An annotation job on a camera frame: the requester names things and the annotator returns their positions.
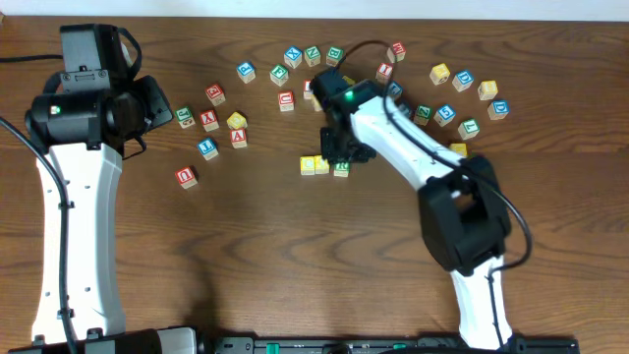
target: white wall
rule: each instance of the white wall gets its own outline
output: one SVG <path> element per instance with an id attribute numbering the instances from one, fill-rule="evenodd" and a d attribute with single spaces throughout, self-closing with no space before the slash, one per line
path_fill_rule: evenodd
<path id="1" fill-rule="evenodd" d="M 629 21 L 629 0 L 0 0 L 6 15 Z"/>

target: black base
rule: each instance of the black base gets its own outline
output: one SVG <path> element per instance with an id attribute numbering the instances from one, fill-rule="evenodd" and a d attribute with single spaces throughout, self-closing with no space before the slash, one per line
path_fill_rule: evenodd
<path id="1" fill-rule="evenodd" d="M 394 349 L 400 349 L 400 354 L 474 353 L 458 334 L 442 333 L 428 334 L 419 338 L 347 340 L 220 337 L 213 340 L 198 338 L 198 343 L 202 343 L 198 354 L 381 354 Z M 158 354 L 161 353 L 159 346 L 157 332 L 153 329 L 78 342 L 79 352 L 82 354 Z M 434 351 L 427 351 L 429 348 L 434 348 Z M 68 346 L 65 343 L 39 345 L 12 349 L 9 352 L 61 354 L 68 353 Z M 580 354 L 581 351 L 576 339 L 531 339 L 514 335 L 504 348 L 496 353 Z"/>
<path id="2" fill-rule="evenodd" d="M 466 353 L 469 347 L 458 334 L 432 334 L 419 338 L 399 339 L 252 339 L 224 337 L 214 341 L 215 354 L 380 354 L 393 349 L 435 348 L 432 353 Z M 579 354 L 576 339 L 527 339 L 513 336 L 498 353 L 513 354 Z"/>

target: toy block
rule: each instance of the toy block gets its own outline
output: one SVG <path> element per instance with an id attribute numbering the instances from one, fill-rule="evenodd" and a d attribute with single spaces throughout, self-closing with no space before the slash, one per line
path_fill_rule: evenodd
<path id="1" fill-rule="evenodd" d="M 429 123 L 430 116 L 432 115 L 432 108 L 424 105 L 419 105 L 415 111 L 415 119 L 413 121 L 419 125 L 426 125 Z"/>
<path id="2" fill-rule="evenodd" d="M 452 118 L 456 115 L 456 112 L 449 105 L 444 105 L 439 108 L 436 113 L 434 113 L 434 120 L 439 124 L 440 127 L 445 126 L 446 124 L 452 122 Z"/>
<path id="3" fill-rule="evenodd" d="M 509 114 L 509 104 L 505 100 L 494 101 L 487 108 L 487 112 L 491 120 L 502 119 Z"/>
<path id="4" fill-rule="evenodd" d="M 479 124 L 476 122 L 475 119 L 466 120 L 459 126 L 459 134 L 461 135 L 461 139 L 463 140 L 468 140 L 475 137 L 480 130 L 481 128 L 479 128 Z"/>
<path id="5" fill-rule="evenodd" d="M 240 113 L 234 112 L 229 118 L 227 118 L 227 126 L 231 130 L 237 130 L 247 128 L 247 119 Z"/>
<path id="6" fill-rule="evenodd" d="M 350 163 L 349 162 L 339 162 L 334 165 L 334 176 L 335 177 L 349 177 L 350 175 Z"/>
<path id="7" fill-rule="evenodd" d="M 225 93 L 220 88 L 218 84 L 214 84 L 209 88 L 205 89 L 205 94 L 207 94 L 207 98 L 212 102 L 214 106 L 217 106 L 225 101 Z"/>
<path id="8" fill-rule="evenodd" d="M 394 59 L 397 59 L 398 62 L 404 60 L 405 55 L 406 48 L 401 42 L 391 44 L 391 46 L 386 50 L 386 57 L 389 58 L 391 63 L 395 62 Z"/>
<path id="9" fill-rule="evenodd" d="M 479 98 L 481 100 L 493 99 L 498 94 L 498 85 L 495 81 L 482 82 L 479 86 Z"/>
<path id="10" fill-rule="evenodd" d="M 472 76 L 472 74 L 470 74 L 469 71 L 464 70 L 454 76 L 454 79 L 452 80 L 452 85 L 456 90 L 461 92 L 465 89 L 468 89 L 473 82 L 474 77 Z"/>
<path id="11" fill-rule="evenodd" d="M 273 70 L 271 70 L 271 80 L 279 87 L 282 87 L 288 81 L 288 69 L 280 64 L 275 65 Z"/>
<path id="12" fill-rule="evenodd" d="M 323 159 L 323 156 L 317 155 L 314 157 L 314 173 L 316 174 L 326 174 L 330 173 L 330 165 L 327 163 L 326 159 Z"/>
<path id="13" fill-rule="evenodd" d="M 244 129 L 233 130 L 229 134 L 234 148 L 247 147 L 247 134 Z"/>
<path id="14" fill-rule="evenodd" d="M 295 109 L 295 97 L 293 97 L 293 93 L 291 91 L 278 93 L 277 100 L 279 101 L 280 111 L 286 112 Z"/>
<path id="15" fill-rule="evenodd" d="M 375 79 L 379 83 L 384 85 L 389 80 L 389 77 L 391 77 L 392 72 L 393 72 L 392 66 L 382 63 L 380 64 L 380 66 L 377 68 L 377 71 L 375 72 Z"/>
<path id="16" fill-rule="evenodd" d="M 430 79 L 432 83 L 435 85 L 440 85 L 448 81 L 450 78 L 450 71 L 445 64 L 439 64 L 432 68 L 430 71 Z"/>
<path id="17" fill-rule="evenodd" d="M 321 108 L 321 103 L 318 102 L 318 99 L 314 95 L 311 96 L 311 104 L 313 105 L 314 112 L 320 112 L 323 110 Z"/>
<path id="18" fill-rule="evenodd" d="M 325 57 L 325 64 L 329 66 L 336 66 L 343 57 L 343 49 L 337 47 L 330 47 Z"/>
<path id="19" fill-rule="evenodd" d="M 400 105 L 397 106 L 397 109 L 399 109 L 400 113 L 404 114 L 406 118 L 411 118 L 411 113 L 413 113 L 413 111 L 411 110 L 411 107 L 408 105 L 408 103 L 400 103 Z"/>
<path id="20" fill-rule="evenodd" d="M 184 107 L 178 109 L 175 111 L 175 115 L 182 128 L 186 129 L 195 125 L 195 118 L 193 118 L 193 112 L 190 111 L 190 108 Z"/>
<path id="21" fill-rule="evenodd" d="M 450 144 L 450 149 L 463 157 L 468 156 L 468 147 L 463 143 Z"/>
<path id="22" fill-rule="evenodd" d="M 315 157 L 314 156 L 302 156 L 299 158 L 300 169 L 303 176 L 310 176 L 315 174 Z"/>
<path id="23" fill-rule="evenodd" d="M 248 84 L 251 80 L 256 78 L 256 69 L 250 62 L 244 62 L 236 68 L 238 76 L 243 83 Z"/>
<path id="24" fill-rule="evenodd" d="M 391 82 L 391 86 L 389 86 L 389 95 L 393 98 L 393 100 L 400 98 L 400 96 L 402 96 L 402 87 L 396 82 Z"/>
<path id="25" fill-rule="evenodd" d="M 175 173 L 175 176 L 177 176 L 177 181 L 179 182 L 179 184 L 185 189 L 189 189 L 197 183 L 197 178 L 195 178 L 195 174 L 190 167 L 186 167 L 182 170 L 177 171 L 177 173 Z"/>
<path id="26" fill-rule="evenodd" d="M 216 149 L 216 145 L 210 138 L 206 138 L 204 141 L 198 143 L 197 148 L 199 148 L 200 154 L 202 154 L 206 160 L 218 156 L 218 149 Z"/>
<path id="27" fill-rule="evenodd" d="M 311 81 L 304 80 L 304 99 L 311 99 L 313 92 L 311 91 Z"/>
<path id="28" fill-rule="evenodd" d="M 297 67 L 302 64 L 302 60 L 304 60 L 302 51 L 295 45 L 291 45 L 286 53 L 284 53 L 284 63 L 293 69 L 297 69 Z"/>
<path id="29" fill-rule="evenodd" d="M 310 48 L 306 48 L 306 63 L 308 66 L 313 67 L 314 65 L 318 65 L 321 62 L 321 52 L 318 51 L 318 48 L 313 45 Z"/>
<path id="30" fill-rule="evenodd" d="M 345 82 L 347 83 L 347 85 L 349 86 L 353 86 L 356 84 L 356 82 L 350 78 L 348 78 L 347 76 L 343 76 L 343 80 L 345 80 Z"/>
<path id="31" fill-rule="evenodd" d="M 200 122 L 203 124 L 203 128 L 206 132 L 211 132 L 218 129 L 218 120 L 216 119 L 216 113 L 210 109 L 203 112 L 200 115 Z"/>

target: wooden table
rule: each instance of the wooden table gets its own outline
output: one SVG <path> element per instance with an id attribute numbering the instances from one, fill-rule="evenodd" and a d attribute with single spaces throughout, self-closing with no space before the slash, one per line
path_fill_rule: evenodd
<path id="1" fill-rule="evenodd" d="M 142 44 L 141 74 L 157 78 L 173 108 L 211 107 L 220 83 L 220 129 L 199 119 L 146 136 L 148 152 L 125 163 L 116 203 L 117 271 L 129 330 L 199 325 L 260 336 L 416 335 L 456 331 L 450 277 L 422 241 L 417 198 L 385 160 L 349 179 L 303 177 L 299 157 L 319 151 L 323 114 L 302 83 L 324 68 L 302 64 L 282 89 L 298 97 L 280 113 L 269 69 L 290 45 L 350 48 L 401 40 L 397 81 L 413 106 L 451 104 L 456 122 L 427 131 L 443 143 L 476 117 L 469 149 L 494 163 L 507 196 L 535 233 L 534 257 L 504 280 L 507 317 L 528 335 L 575 336 L 583 353 L 629 347 L 629 27 L 621 24 L 285 21 L 103 18 Z M 58 28 L 77 18 L 5 18 L 0 56 L 61 53 Z M 380 48 L 365 48 L 346 75 L 374 77 Z M 244 85 L 236 66 L 251 60 Z M 490 121 L 475 91 L 429 80 L 434 64 L 497 80 L 512 112 Z M 0 113 L 24 128 L 24 112 L 61 61 L 0 66 Z M 225 119 L 249 118 L 249 147 L 234 150 Z M 196 148 L 212 136 L 220 155 Z M 0 133 L 0 350 L 29 343 L 41 283 L 43 207 L 34 158 Z M 194 165 L 189 191 L 174 172 Z M 508 238 L 508 259 L 522 254 Z"/>

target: white arm segment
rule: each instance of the white arm segment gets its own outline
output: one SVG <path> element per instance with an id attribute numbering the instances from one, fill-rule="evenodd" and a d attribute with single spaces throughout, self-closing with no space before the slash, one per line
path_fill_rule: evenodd
<path id="1" fill-rule="evenodd" d="M 387 99 L 386 107 L 402 129 L 439 156 L 459 165 L 459 160 L 463 158 L 461 155 L 429 137 L 415 123 L 400 113 L 390 97 Z M 377 96 L 363 103 L 359 110 L 352 114 L 351 119 L 356 138 L 384 156 L 416 191 L 424 186 L 428 178 L 442 177 L 450 173 L 449 167 L 433 161 L 388 122 L 382 109 L 382 97 Z"/>
<path id="2" fill-rule="evenodd" d="M 387 97 L 387 108 L 392 113 L 393 119 L 408 134 L 423 143 L 426 147 L 437 152 L 444 159 L 459 165 L 462 158 L 458 153 L 442 146 L 419 129 L 411 120 L 395 106 L 390 97 Z M 420 148 L 406 139 L 392 124 L 387 121 L 382 109 L 382 97 L 375 97 L 364 104 L 354 113 L 352 130 L 361 143 L 375 149 L 384 156 L 398 172 L 406 178 L 417 191 L 424 186 L 430 177 L 442 177 L 451 169 L 433 161 Z M 454 289 L 461 311 L 461 336 L 472 348 L 497 349 L 498 338 L 493 326 L 491 311 L 491 298 L 486 276 L 491 267 L 501 266 L 503 257 L 491 259 L 479 265 L 472 276 L 463 276 L 458 271 L 450 274 L 454 281 Z M 506 342 L 512 334 L 511 327 L 507 323 L 502 300 L 502 284 L 500 273 L 494 274 L 494 295 L 500 323 L 500 334 Z"/>
<path id="3" fill-rule="evenodd" d="M 461 311 L 459 331 L 461 337 L 472 348 L 494 350 L 500 347 L 493 325 L 493 311 L 487 275 L 489 270 L 504 264 L 504 258 L 492 258 L 474 269 L 474 275 L 463 276 L 458 271 L 451 271 L 456 299 Z M 493 294 L 496 313 L 503 343 L 511 337 L 513 331 L 507 322 L 502 300 L 502 273 L 493 274 Z"/>
<path id="4" fill-rule="evenodd" d="M 118 294 L 115 269 L 114 213 L 122 157 L 102 144 L 51 147 L 46 158 L 66 183 L 69 202 L 68 295 L 76 339 L 101 328 L 104 335 L 125 331 L 125 314 Z M 44 335 L 46 344 L 65 342 L 59 311 L 59 194 L 46 169 L 37 163 L 44 196 L 43 283 L 32 339 Z"/>

